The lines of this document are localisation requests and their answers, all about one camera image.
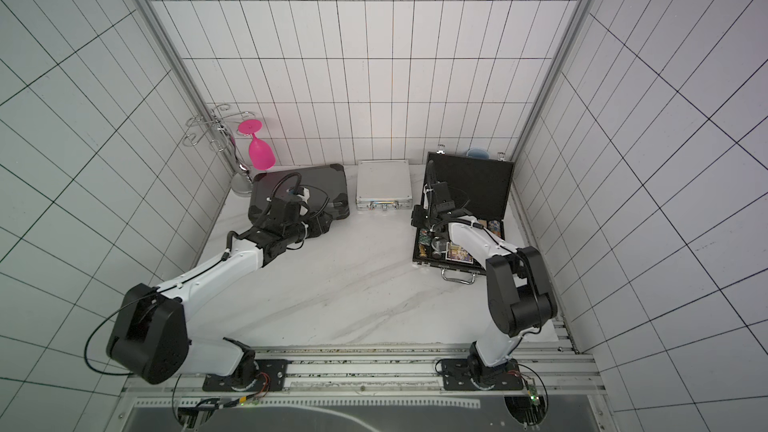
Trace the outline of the silver poker case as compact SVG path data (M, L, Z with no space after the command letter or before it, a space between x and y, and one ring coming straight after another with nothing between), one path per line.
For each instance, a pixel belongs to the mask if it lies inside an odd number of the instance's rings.
M361 161L355 196L358 210L411 209L413 191L408 162Z

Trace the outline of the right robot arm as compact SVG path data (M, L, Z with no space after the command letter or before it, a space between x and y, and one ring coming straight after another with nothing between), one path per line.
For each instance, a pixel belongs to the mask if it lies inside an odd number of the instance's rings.
M428 179L422 199L414 208L412 225L461 247L483 268L491 325L473 343L470 359L481 368L496 368L512 358L525 338L541 334L558 314L542 255L534 247L501 239L469 211L457 207L450 186L443 181Z

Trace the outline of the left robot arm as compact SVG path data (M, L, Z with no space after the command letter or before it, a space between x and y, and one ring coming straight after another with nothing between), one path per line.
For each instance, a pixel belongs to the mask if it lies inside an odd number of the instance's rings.
M229 286L309 237L309 198L305 187L270 198L250 229L228 233L220 255L157 286L129 289L116 313L106 355L149 384L182 374L227 377L248 368L245 344L226 337L201 338L190 321Z

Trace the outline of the blue round object behind case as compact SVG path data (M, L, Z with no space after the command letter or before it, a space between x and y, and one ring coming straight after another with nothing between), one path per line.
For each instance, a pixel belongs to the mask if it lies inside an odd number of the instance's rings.
M488 160L490 158L490 154L486 150L477 149L477 148L471 148L467 150L465 153L465 156L469 158L482 159L482 160Z

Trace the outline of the pink hourglass object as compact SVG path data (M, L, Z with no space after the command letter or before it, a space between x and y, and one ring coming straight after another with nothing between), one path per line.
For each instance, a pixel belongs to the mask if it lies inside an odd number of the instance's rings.
M263 123L260 120L248 119L238 125L238 132L251 137L248 155L253 167L267 171L275 166L277 160L271 146L258 137L258 132L262 127Z

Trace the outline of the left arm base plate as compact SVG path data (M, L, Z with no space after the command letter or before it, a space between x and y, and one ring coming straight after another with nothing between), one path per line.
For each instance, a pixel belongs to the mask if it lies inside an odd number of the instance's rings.
M205 392L280 392L287 378L290 362L283 359L250 359L230 376L207 375L202 390Z

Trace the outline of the aluminium mounting rail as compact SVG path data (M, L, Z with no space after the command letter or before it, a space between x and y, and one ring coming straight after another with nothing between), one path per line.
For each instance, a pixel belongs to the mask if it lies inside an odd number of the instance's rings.
M604 395L593 358L564 342L525 343L513 373L472 379L463 345L257 347L253 392L270 398L320 396L510 396L529 383L541 396Z

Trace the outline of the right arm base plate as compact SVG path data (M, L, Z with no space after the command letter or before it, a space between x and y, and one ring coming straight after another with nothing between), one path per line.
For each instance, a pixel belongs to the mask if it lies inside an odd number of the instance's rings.
M488 367L474 356L467 359L440 359L436 372L446 391L522 391L525 388L518 362L514 359Z

